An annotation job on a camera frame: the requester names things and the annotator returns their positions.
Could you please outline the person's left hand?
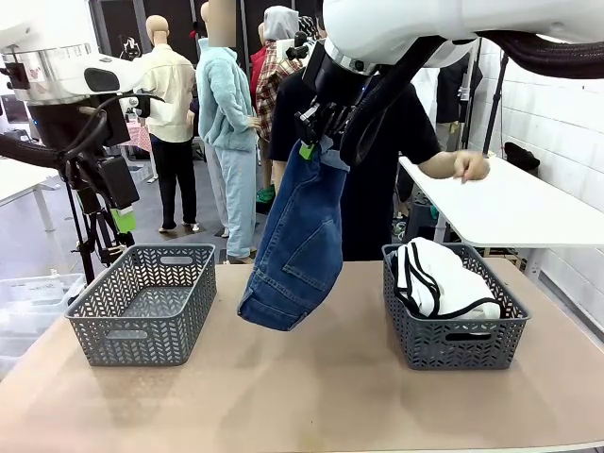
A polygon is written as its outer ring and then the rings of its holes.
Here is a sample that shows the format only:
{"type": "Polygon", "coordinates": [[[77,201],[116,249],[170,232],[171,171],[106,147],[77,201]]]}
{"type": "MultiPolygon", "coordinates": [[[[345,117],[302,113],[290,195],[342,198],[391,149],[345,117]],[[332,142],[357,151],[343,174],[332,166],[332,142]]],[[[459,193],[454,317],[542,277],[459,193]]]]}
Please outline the person's left hand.
{"type": "Polygon", "coordinates": [[[462,183],[482,180],[489,173],[489,161],[482,153],[467,150],[455,153],[453,177],[462,183]]]}

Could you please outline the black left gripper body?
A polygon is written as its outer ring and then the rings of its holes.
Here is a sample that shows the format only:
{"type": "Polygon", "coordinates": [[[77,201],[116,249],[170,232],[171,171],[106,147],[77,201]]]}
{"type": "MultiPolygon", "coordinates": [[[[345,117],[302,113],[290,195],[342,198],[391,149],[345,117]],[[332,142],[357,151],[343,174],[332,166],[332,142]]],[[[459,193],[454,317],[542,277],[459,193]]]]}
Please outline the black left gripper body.
{"type": "MultiPolygon", "coordinates": [[[[45,146],[68,146],[77,137],[81,140],[88,137],[100,120],[100,116],[93,118],[79,108],[95,110],[109,99],[110,96],[91,96],[72,104],[28,105],[28,110],[45,146]]],[[[107,113],[107,123],[95,142],[104,146],[127,142],[130,137],[119,101],[104,106],[103,110],[107,113]]]]}

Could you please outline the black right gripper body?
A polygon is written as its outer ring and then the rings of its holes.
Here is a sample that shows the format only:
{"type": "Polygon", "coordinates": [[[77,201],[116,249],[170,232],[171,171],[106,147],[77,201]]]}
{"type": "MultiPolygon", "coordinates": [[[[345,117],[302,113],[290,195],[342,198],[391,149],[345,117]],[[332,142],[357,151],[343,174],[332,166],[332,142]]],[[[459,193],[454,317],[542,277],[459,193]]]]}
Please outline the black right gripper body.
{"type": "Polygon", "coordinates": [[[375,63],[347,57],[331,40],[317,41],[302,77],[313,92],[303,111],[318,111],[329,106],[353,109],[377,70],[375,63]]]}

